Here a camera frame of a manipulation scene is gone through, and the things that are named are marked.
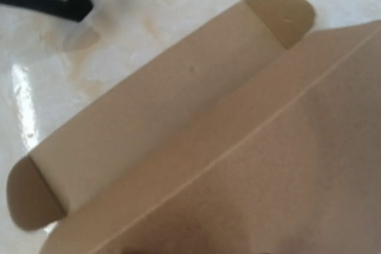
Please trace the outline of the brown cardboard box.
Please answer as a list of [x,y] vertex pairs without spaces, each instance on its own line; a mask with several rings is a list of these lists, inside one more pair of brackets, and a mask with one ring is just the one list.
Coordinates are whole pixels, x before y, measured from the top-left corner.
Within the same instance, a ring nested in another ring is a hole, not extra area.
[[11,170],[42,253],[379,253],[380,21],[243,0]]

